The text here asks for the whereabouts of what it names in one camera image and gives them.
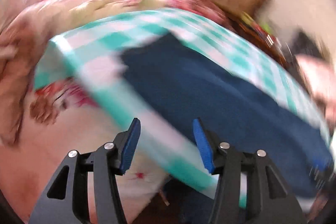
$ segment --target folded navy garment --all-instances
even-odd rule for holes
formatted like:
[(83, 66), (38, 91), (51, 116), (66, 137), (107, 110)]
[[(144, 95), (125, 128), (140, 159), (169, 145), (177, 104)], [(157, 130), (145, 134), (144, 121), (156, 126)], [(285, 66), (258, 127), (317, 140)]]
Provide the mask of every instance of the folded navy garment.
[(192, 121), (239, 151), (265, 150), (302, 197), (316, 195), (308, 166), (332, 161), (320, 136), (253, 84), (183, 46), (171, 33), (122, 54), (124, 78), (144, 100), (195, 143)]

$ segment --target metal screw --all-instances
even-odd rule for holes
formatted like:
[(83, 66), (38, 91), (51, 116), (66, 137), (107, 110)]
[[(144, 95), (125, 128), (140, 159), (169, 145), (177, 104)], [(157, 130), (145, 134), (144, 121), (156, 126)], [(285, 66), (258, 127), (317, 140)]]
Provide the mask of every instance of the metal screw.
[(77, 156), (77, 151), (76, 150), (71, 150), (69, 153), (68, 153), (68, 156), (70, 158), (74, 158)]
[(106, 149), (106, 150), (110, 150), (110, 149), (112, 149), (114, 147), (114, 143), (106, 143), (105, 145), (104, 145), (104, 148)]
[(219, 144), (219, 147), (220, 147), (221, 149), (229, 149), (229, 148), (230, 148), (230, 144), (229, 144), (229, 143), (226, 143), (226, 142), (221, 142), (221, 143)]
[(266, 156), (266, 152), (264, 151), (264, 150), (258, 150), (257, 151), (257, 155), (259, 156), (259, 157), (265, 157)]

